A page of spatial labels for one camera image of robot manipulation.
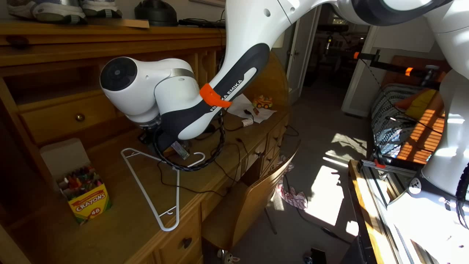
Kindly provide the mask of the black pole with orange ties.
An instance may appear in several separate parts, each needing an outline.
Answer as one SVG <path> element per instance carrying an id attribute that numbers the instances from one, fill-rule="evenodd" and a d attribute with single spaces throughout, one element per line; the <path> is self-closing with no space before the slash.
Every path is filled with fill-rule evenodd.
<path id="1" fill-rule="evenodd" d="M 367 60 L 369 61 L 369 67 L 402 74 L 407 77 L 419 77 L 423 82 L 440 82 L 440 79 L 446 74 L 446 72 L 442 71 L 437 65 L 426 65 L 421 69 L 380 62 L 380 52 L 380 49 L 376 50 L 374 53 L 354 52 L 353 59 Z"/>

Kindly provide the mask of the small white toy figure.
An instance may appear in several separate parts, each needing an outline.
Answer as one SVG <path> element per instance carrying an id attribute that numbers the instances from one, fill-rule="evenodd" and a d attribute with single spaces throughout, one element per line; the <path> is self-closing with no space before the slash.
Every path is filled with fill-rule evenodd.
<path id="1" fill-rule="evenodd" d="M 231 252 L 227 250 L 219 249 L 217 257 L 220 259 L 221 264 L 239 264 L 240 258 L 233 256 Z"/>

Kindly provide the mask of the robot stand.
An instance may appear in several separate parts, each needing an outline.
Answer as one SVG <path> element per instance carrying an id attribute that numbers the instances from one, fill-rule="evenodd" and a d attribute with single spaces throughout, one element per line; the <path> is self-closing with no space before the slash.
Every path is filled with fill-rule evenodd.
<path id="1" fill-rule="evenodd" d="M 462 168 L 348 166 L 377 264 L 469 264 L 469 201 L 456 196 Z"/>

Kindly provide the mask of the patterned cloth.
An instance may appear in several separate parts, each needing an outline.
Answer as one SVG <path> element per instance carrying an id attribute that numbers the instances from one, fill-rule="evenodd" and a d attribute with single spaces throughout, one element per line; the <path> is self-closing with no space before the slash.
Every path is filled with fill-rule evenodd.
<path id="1" fill-rule="evenodd" d="M 293 169 L 294 165 L 290 162 L 280 176 L 280 180 L 276 187 L 276 193 L 289 205 L 297 209 L 305 210 L 307 208 L 308 201 L 304 192 L 296 192 L 293 187 L 290 187 L 289 184 L 287 184 L 286 174 L 291 172 Z"/>

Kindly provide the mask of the black bar clamp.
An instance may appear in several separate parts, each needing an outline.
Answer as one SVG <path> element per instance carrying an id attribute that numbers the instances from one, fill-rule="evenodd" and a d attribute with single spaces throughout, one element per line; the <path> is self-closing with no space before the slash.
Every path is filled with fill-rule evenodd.
<path id="1" fill-rule="evenodd" d="M 393 172 L 409 177 L 415 175 L 418 171 L 423 169 L 423 167 L 424 164 L 421 163 L 391 157 L 383 157 L 381 159 L 371 157 L 368 160 L 360 160 L 357 164 L 357 170 L 359 172 L 362 172 L 362 168 L 372 168 L 382 172 Z"/>

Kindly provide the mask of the wooden hutch drawer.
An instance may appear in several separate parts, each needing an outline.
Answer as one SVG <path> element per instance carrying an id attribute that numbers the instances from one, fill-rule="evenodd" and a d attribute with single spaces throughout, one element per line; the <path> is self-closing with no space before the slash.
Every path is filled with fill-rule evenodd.
<path id="1" fill-rule="evenodd" d="M 85 115 L 77 122 L 75 115 Z M 104 95 L 44 107 L 20 114 L 32 140 L 40 145 L 116 117 L 112 103 Z"/>

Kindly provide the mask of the white door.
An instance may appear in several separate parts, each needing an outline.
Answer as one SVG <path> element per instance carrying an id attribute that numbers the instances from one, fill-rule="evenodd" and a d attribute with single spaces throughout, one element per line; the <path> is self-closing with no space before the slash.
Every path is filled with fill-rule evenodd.
<path id="1" fill-rule="evenodd" d="M 288 79 L 288 104 L 293 105 L 302 92 L 304 76 L 310 60 L 312 43 L 314 42 L 315 29 L 318 25 L 321 7 L 315 7 L 300 19 L 294 26 L 292 45 L 289 50 L 287 67 Z"/>

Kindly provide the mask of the open box of crayons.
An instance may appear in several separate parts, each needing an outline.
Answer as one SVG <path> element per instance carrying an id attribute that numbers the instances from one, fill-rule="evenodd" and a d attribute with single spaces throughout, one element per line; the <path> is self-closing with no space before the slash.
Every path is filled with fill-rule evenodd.
<path id="1" fill-rule="evenodd" d="M 112 207 L 107 188 L 78 138 L 44 146 L 40 155 L 79 225 Z"/>

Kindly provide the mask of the small black box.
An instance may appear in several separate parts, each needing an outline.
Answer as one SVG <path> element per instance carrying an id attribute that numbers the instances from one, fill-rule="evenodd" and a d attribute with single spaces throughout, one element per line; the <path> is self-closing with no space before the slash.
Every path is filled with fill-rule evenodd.
<path id="1" fill-rule="evenodd" d="M 322 250 L 311 248 L 303 255 L 303 264 L 327 264 L 326 254 Z"/>

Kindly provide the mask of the round black device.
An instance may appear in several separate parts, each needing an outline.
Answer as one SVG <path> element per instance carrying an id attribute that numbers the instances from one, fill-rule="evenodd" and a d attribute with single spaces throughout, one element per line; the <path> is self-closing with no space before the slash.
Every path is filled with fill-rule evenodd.
<path id="1" fill-rule="evenodd" d="M 134 8 L 136 19 L 147 20 L 151 26 L 178 26 L 176 10 L 163 0 L 143 0 Z"/>

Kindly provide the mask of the wooden chair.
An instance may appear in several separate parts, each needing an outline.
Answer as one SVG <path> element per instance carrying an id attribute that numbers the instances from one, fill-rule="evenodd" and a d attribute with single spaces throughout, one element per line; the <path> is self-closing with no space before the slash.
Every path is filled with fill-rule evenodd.
<path id="1" fill-rule="evenodd" d="M 267 175 L 247 186 L 236 184 L 202 223 L 202 238 L 221 250 L 231 250 L 265 211 L 283 172 L 298 152 L 295 151 Z"/>

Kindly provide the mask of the striped blanket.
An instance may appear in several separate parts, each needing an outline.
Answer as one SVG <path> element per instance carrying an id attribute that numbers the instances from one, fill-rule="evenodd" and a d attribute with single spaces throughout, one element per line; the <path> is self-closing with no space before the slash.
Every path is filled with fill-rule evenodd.
<path id="1" fill-rule="evenodd" d="M 427 88 L 398 83 L 381 89 L 371 108 L 375 153 L 427 163 L 439 145 L 444 129 L 444 105 L 439 92 L 419 120 L 405 115 L 406 100 L 424 89 Z"/>

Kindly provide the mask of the flat black device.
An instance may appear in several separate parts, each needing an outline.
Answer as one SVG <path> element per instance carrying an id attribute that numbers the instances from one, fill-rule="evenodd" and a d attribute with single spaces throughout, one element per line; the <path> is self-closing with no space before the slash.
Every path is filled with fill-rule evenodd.
<path id="1" fill-rule="evenodd" d="M 200 18 L 186 18 L 178 20 L 178 24 L 181 26 L 195 26 L 199 28 L 215 28 L 225 29 L 226 24 L 224 20 L 221 21 L 209 21 Z"/>

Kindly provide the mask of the wooden desk drawer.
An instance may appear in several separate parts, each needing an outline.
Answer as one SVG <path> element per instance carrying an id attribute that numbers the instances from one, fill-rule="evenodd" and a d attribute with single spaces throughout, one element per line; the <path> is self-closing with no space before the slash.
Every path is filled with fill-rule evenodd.
<path id="1" fill-rule="evenodd" d="M 192 237 L 191 245 L 184 249 L 182 239 Z M 201 215 L 200 208 L 195 207 L 181 218 L 178 227 L 169 234 L 168 239 L 155 251 L 159 264 L 197 264 L 202 257 Z"/>
<path id="2" fill-rule="evenodd" d="M 283 135 L 286 132 L 288 127 L 288 120 L 283 120 L 282 122 L 278 123 L 276 127 L 268 133 L 267 136 L 267 144 L 266 150 L 269 151 L 271 148 L 278 146 L 280 147 L 282 144 Z"/>
<path id="3" fill-rule="evenodd" d="M 266 173 L 273 170 L 277 164 L 279 159 L 280 147 L 274 146 L 263 158 L 262 161 L 262 169 L 261 175 L 265 175 Z"/>

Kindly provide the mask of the flat cardboard piece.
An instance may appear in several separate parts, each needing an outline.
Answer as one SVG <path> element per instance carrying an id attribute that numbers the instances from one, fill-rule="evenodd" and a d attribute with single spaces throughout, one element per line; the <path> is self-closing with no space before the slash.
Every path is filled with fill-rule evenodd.
<path id="1" fill-rule="evenodd" d="M 130 27 L 130 28 L 150 28 L 149 22 L 147 20 L 137 20 L 137 19 L 119 19 L 119 18 L 99 18 L 99 17 L 89 17 L 89 25 L 100 25 L 100 26 L 119 26 L 119 27 Z"/>

